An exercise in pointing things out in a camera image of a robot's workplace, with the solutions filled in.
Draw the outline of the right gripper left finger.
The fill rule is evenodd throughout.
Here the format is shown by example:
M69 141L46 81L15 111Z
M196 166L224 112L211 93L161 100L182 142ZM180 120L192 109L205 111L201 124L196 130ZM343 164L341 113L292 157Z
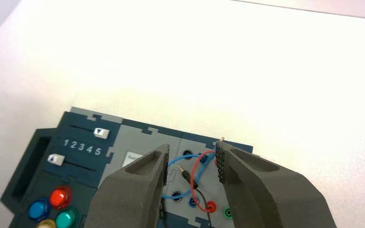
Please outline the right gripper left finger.
M108 175L95 192L86 228L155 228L167 183L168 144Z

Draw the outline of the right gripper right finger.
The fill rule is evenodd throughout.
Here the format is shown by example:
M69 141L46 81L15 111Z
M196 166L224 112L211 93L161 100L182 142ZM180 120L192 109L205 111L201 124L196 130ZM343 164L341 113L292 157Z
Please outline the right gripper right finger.
M323 194L302 174L216 142L218 177L237 228L335 228Z

